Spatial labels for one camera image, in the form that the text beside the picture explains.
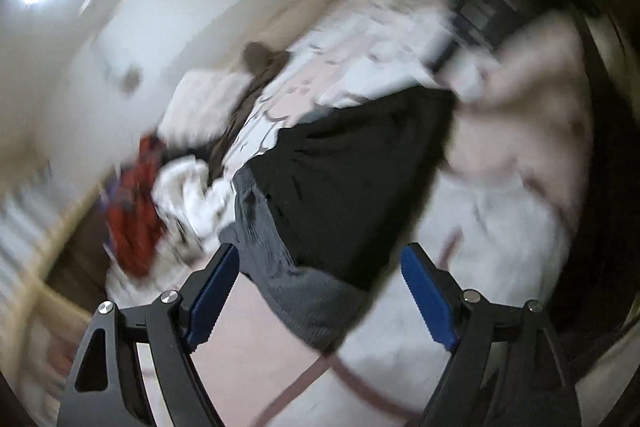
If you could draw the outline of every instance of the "blue gripper pad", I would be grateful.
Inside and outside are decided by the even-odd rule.
[[[230,247],[191,308],[191,325],[185,338],[191,351],[209,340],[239,270],[238,248]]]
[[[420,315],[429,328],[431,337],[448,351],[452,351],[460,339],[453,328],[454,318],[451,306],[418,259],[413,248],[404,247],[402,250],[400,269],[420,310]]]

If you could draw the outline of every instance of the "silver bolt head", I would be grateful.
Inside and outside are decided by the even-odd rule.
[[[164,304],[171,304],[175,302],[175,299],[178,298],[178,292],[176,290],[167,290],[166,292],[162,292],[160,296],[160,300],[164,302]]]
[[[101,302],[98,305],[98,313],[101,315],[106,315],[111,310],[113,310],[113,303],[111,301]]]
[[[469,304],[478,304],[482,296],[476,290],[465,290],[462,294],[462,298]]]
[[[542,302],[536,301],[535,299],[531,299],[527,302],[527,308],[529,308],[530,312],[540,313],[545,307],[542,305]]]

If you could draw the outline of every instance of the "red clothing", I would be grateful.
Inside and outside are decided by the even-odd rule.
[[[122,172],[116,197],[107,210],[116,260],[134,277],[148,275],[156,244],[164,233],[164,223],[151,199],[164,149],[155,135],[140,140],[136,164]]]

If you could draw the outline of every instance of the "brown clothing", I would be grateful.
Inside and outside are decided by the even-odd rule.
[[[223,172],[222,160],[233,145],[254,108],[260,93],[289,62],[289,52],[274,52],[261,42],[249,42],[242,52],[242,60],[254,79],[251,81],[236,107],[231,113],[225,132],[211,143],[209,155],[209,182],[220,178]]]

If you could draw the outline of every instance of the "gray fabric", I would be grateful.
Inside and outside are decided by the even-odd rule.
[[[266,198],[248,166],[234,176],[236,221],[220,232],[240,253],[240,271],[258,286],[278,318],[314,349],[326,349],[357,318],[367,293],[317,269],[291,262]]]
[[[333,107],[328,107],[327,105],[314,104],[314,108],[303,114],[298,120],[298,123],[314,123],[316,120],[330,115],[333,110]]]

